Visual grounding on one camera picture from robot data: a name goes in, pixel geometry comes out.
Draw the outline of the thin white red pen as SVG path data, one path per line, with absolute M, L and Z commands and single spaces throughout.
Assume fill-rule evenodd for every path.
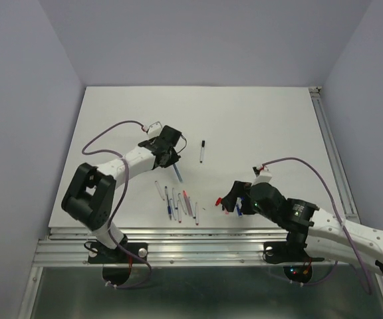
M 164 195 L 164 192 L 162 191 L 162 188 L 161 188 L 159 182 L 157 180 L 155 180 L 154 183 L 155 183 L 156 189 L 158 190 L 158 193 L 159 193 L 162 201 L 165 201 L 165 195 Z

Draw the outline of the translucent red pen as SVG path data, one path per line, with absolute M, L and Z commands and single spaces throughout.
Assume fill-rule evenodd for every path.
M 189 198 L 189 196 L 188 196 L 188 194 L 186 193 L 185 190 L 183 190 L 183 196 L 184 196 L 184 201 L 185 201 L 185 204 L 186 204 L 188 215 L 192 217 L 193 216 L 193 211 L 192 211 L 192 207 L 191 207 L 191 203 L 190 203 L 190 198 Z

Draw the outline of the white marker red cap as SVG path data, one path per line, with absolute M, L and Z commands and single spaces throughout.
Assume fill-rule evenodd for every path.
M 199 225 L 199 205 L 195 203 L 195 225 Z

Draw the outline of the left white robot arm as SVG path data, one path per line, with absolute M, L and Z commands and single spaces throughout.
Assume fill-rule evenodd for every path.
M 103 164 L 79 165 L 61 201 L 61 208 L 74 220 L 83 224 L 104 246 L 104 254 L 113 262 L 121 261 L 126 256 L 127 236 L 112 221 L 112 204 L 115 191 L 121 185 L 128 188 L 128 182 L 137 175 L 156 168 L 167 168 L 179 161 L 180 155 L 175 150 L 183 134 L 170 126 L 156 122 L 140 128 L 148 139 L 138 143 L 126 155 L 112 150 L 96 150 L 84 155 L 109 153 L 115 159 Z

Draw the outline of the white marker blue cap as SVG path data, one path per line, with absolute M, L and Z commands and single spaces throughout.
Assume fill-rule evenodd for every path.
M 172 188 L 172 206 L 175 210 L 178 210 L 178 206 L 177 206 L 177 203 L 176 203 L 176 190 L 175 188 L 173 187 Z

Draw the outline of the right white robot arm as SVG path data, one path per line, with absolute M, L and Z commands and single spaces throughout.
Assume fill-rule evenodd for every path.
M 284 197 L 263 182 L 235 181 L 221 199 L 228 212 L 236 207 L 244 215 L 261 215 L 287 232 L 284 241 L 269 241 L 263 259 L 272 265 L 338 261 L 383 277 L 383 231 L 373 229 L 321 209 L 302 199 Z

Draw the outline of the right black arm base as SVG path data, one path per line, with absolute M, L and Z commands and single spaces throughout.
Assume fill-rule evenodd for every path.
M 262 258 L 271 265 L 288 264 L 283 270 L 292 283 L 311 284 L 312 264 L 322 262 L 324 258 L 308 255 L 305 251 L 307 237 L 307 234 L 288 232 L 285 241 L 265 242 Z

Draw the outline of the light blue pen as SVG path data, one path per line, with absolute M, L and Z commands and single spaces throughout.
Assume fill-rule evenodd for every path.
M 176 173 L 176 176 L 177 176 L 177 178 L 178 178 L 178 181 L 179 181 L 180 183 L 183 183 L 183 179 L 182 179 L 181 173 L 180 173 L 180 171 L 179 171 L 179 169 L 178 169 L 178 167 L 177 167 L 176 164 L 173 164 L 173 169 L 174 169 L 174 171 L 175 171 L 175 173 Z

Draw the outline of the thin white red-tipped pen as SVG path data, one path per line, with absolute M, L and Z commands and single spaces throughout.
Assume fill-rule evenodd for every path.
M 177 214 L 178 214 L 178 223 L 182 223 L 182 212 L 181 212 L 180 200 L 177 200 Z

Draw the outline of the thin pen black cap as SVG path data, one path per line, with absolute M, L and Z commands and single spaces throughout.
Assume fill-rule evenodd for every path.
M 188 197 L 188 199 L 189 199 L 189 203 L 190 203 L 190 207 L 191 207 L 192 217 L 193 217 L 193 219 L 195 219 L 196 218 L 195 203 L 192 201 L 192 198 L 190 196 Z

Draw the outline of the white marker black cap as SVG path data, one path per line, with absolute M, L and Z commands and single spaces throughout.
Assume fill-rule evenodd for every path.
M 205 140 L 201 141 L 200 154 L 199 154 L 199 163 L 203 163 L 205 153 Z

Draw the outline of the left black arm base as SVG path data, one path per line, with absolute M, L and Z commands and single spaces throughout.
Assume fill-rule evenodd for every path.
M 102 279 L 105 281 L 106 286 L 111 286 L 115 289 L 125 289 L 138 285 L 138 283 L 131 282 L 128 284 L 127 282 L 132 275 L 132 267 L 134 265 L 146 264 L 148 255 L 147 243 L 126 243 L 124 247 L 130 254 L 143 259 L 142 261 L 130 256 L 118 247 L 109 249 L 98 241 L 87 241 L 84 244 L 84 248 L 88 251 L 87 263 L 102 266 Z

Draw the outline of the blue ballpoint pen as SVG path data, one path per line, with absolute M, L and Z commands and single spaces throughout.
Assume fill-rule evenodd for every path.
M 168 187 L 167 186 L 164 186 L 164 198 L 166 200 L 166 205 L 167 205 L 167 210 L 168 210 L 168 218 L 169 218 L 169 220 L 172 220 L 172 217 L 173 217 L 172 206 L 170 203 L 170 198 L 168 195 Z

